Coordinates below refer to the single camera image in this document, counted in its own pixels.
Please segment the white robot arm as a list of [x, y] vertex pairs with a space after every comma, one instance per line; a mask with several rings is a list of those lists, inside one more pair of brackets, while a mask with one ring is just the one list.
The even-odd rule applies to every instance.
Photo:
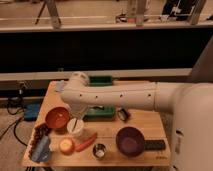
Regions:
[[90, 106], [116, 106], [173, 115], [170, 171], [213, 171], [213, 83], [147, 82], [91, 87], [74, 72], [61, 92], [73, 116]]

